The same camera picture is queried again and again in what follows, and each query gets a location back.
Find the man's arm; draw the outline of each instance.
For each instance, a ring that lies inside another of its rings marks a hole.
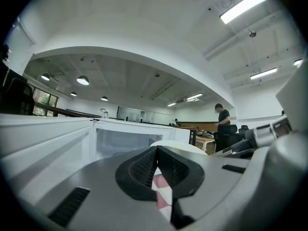
[[[227,116],[225,119],[223,119],[222,121],[218,122],[218,125],[223,125],[226,124],[230,121],[230,116]]]

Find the man in black shirt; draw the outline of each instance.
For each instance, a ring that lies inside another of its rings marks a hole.
[[[215,125],[229,125],[230,124],[230,114],[229,111],[224,109],[221,104],[215,105],[215,110],[219,113],[218,123]]]

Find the office chair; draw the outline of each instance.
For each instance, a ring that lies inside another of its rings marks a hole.
[[[34,99],[31,87],[19,78],[13,78],[0,102],[0,112],[13,115],[33,114]]]
[[[219,152],[229,146],[236,144],[243,139],[243,136],[237,132],[236,125],[219,125],[217,133],[214,133],[216,142],[215,152]]]
[[[245,133],[249,130],[247,125],[242,125],[239,129],[239,134],[242,135],[243,138],[245,138]]]

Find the kettle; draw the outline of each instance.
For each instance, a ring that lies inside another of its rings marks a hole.
[[[101,109],[101,111],[103,112],[102,118],[109,118],[109,114],[108,114],[108,111],[106,109]]]

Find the white ceiling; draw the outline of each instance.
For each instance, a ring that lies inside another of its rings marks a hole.
[[[278,72],[261,81],[292,74],[293,62],[305,49],[291,16],[276,0],[257,5],[227,25],[219,16],[227,10],[223,7],[233,6],[230,0],[38,0],[37,3],[41,21],[51,34],[62,21],[77,17],[87,20],[87,16],[95,13],[122,14],[132,20],[142,18],[159,24],[195,47],[214,64],[232,89],[259,84],[259,79],[251,81],[249,77],[273,67],[277,67]],[[257,32],[255,38],[249,37],[250,30]],[[85,55],[85,61],[81,62],[80,57],[82,55],[56,56],[42,61],[50,61],[60,68],[72,89],[76,77],[82,73],[95,88],[153,98],[175,80],[162,71],[159,72],[161,77],[155,78],[155,69],[119,58]],[[37,77],[39,71],[26,69],[26,72]],[[171,103],[189,95],[188,91],[193,93],[199,89],[178,80],[156,100]]]

